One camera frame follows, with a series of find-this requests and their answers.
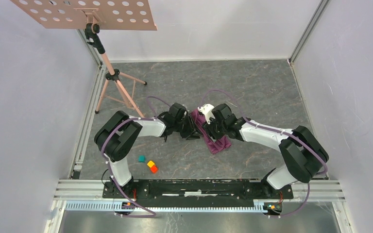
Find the purple cloth napkin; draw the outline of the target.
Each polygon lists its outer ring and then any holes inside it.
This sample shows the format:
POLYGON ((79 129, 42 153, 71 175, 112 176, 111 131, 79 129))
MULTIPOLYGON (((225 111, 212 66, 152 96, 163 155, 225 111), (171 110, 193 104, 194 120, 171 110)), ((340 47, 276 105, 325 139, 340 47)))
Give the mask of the purple cloth napkin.
POLYGON ((230 140, 223 136, 221 139, 213 140, 203 128, 203 124, 206 123, 205 117, 200 114, 198 109, 191 112, 192 120, 196 124, 198 131, 201 133, 204 142, 206 143, 211 154, 216 154, 222 150, 231 147, 230 140))

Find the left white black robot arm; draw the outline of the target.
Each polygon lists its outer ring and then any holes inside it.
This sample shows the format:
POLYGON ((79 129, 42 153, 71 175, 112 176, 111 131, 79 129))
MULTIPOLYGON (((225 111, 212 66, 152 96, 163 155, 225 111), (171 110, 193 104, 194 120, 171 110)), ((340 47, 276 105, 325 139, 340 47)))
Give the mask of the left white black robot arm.
POLYGON ((117 111, 95 134, 94 142, 108 165, 112 182, 122 188, 133 179, 127 155, 135 141, 145 136, 166 140, 172 133, 178 133, 185 140, 202 136, 191 114, 179 103, 174 103, 168 111, 153 118, 135 117, 117 111))

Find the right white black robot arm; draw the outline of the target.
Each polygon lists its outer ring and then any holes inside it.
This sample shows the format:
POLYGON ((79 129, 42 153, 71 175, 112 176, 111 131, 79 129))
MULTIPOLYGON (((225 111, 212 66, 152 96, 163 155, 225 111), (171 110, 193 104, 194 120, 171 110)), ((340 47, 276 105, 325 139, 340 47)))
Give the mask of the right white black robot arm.
POLYGON ((214 140, 227 136, 261 144, 281 153, 285 164, 273 169, 262 180, 272 190, 295 182, 308 183, 328 169, 329 155, 307 127, 283 129, 247 117, 237 118, 227 104, 205 104, 198 108, 198 112, 205 118, 203 129, 214 140))

